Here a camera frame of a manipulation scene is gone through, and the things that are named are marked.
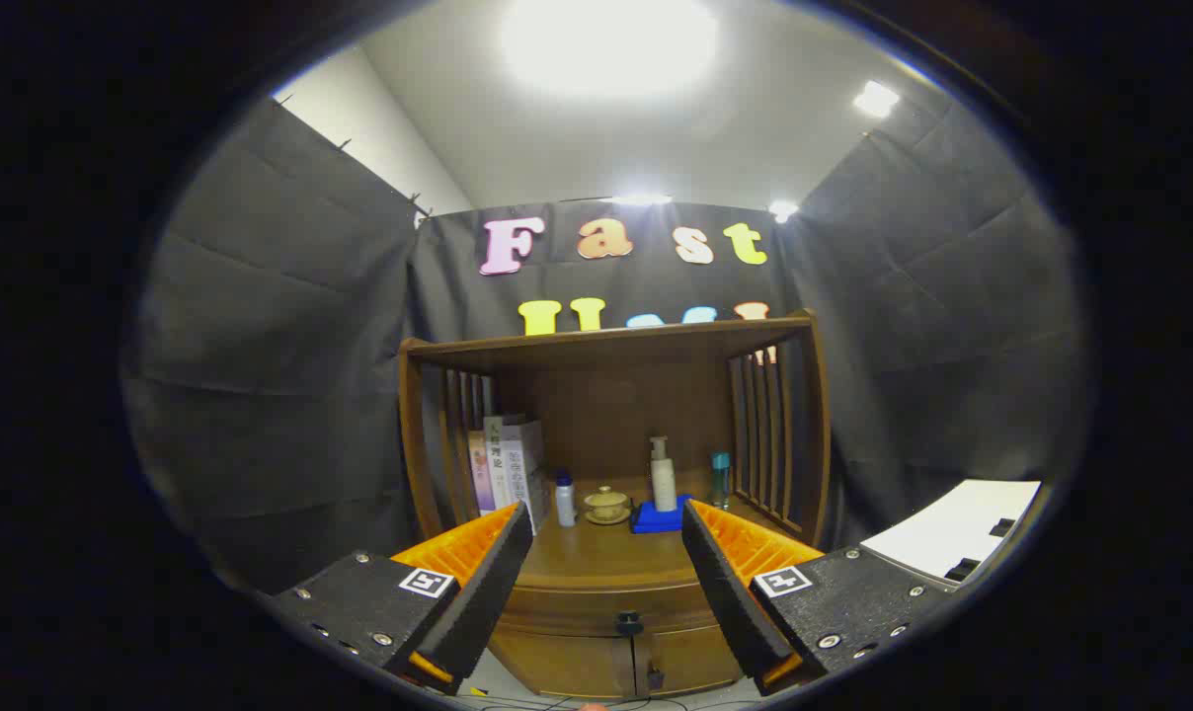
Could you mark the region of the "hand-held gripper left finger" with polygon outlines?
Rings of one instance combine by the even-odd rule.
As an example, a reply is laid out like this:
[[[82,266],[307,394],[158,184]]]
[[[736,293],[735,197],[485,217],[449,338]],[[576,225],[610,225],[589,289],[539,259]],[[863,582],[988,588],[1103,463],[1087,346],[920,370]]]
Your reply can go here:
[[[268,595],[276,622],[322,651],[441,694],[472,675],[534,540],[513,503],[392,555],[357,550]]]

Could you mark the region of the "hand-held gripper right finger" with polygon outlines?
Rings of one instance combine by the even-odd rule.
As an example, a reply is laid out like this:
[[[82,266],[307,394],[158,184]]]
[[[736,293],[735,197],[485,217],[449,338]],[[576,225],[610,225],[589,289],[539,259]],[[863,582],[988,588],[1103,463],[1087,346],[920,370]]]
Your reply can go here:
[[[866,546],[822,554],[696,500],[679,532],[729,651],[762,694],[890,651],[956,594]]]

